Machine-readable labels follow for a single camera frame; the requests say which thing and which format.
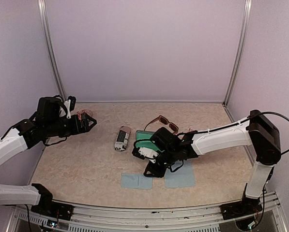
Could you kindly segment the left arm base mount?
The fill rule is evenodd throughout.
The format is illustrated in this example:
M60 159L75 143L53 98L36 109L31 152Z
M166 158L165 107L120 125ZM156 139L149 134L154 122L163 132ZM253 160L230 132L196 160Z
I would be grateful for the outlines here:
M32 184L41 195L39 203L31 207L31 211L56 218L70 221L74 207L70 204L53 201L53 194L41 184Z

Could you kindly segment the blue-grey hard glasses case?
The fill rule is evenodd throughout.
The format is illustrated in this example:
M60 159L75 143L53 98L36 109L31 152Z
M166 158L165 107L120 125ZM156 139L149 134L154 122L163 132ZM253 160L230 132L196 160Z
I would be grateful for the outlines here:
M154 131L143 131L143 130L137 130L136 131L136 140L137 142L136 147L145 147L154 150L155 152L161 152L161 150L150 141L150 138L154 134Z

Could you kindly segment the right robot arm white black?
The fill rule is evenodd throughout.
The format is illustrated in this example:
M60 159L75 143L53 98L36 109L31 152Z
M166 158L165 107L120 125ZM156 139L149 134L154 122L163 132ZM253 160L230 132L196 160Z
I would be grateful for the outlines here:
M272 168L280 161L280 135L277 127L253 110L248 117L214 129L190 131L174 135L160 128L149 139L158 150L140 147L141 158L149 159L144 175L161 178L177 161L197 158L207 153L231 147L253 146L256 159L245 188L245 197L237 203L237 211L246 215L256 206Z

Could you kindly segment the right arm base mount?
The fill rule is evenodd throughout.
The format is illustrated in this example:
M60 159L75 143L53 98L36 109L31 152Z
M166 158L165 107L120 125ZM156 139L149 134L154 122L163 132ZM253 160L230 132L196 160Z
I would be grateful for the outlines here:
M252 199L246 196L247 184L245 185L242 198L233 203L225 203L220 206L223 220L239 218L256 212L263 211L263 204L260 198Z

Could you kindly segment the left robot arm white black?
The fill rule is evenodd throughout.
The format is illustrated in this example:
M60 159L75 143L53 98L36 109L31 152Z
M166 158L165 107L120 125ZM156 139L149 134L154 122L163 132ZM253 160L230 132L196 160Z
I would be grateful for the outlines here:
M75 104L73 96L67 100L59 95L40 98L30 118L14 124L0 137L0 166L39 143L49 147L47 140L51 137L59 137L64 142L70 136L89 132L97 121L87 112L73 115ZM41 184L0 184L0 205L31 205L52 215L57 211L52 199L52 193Z

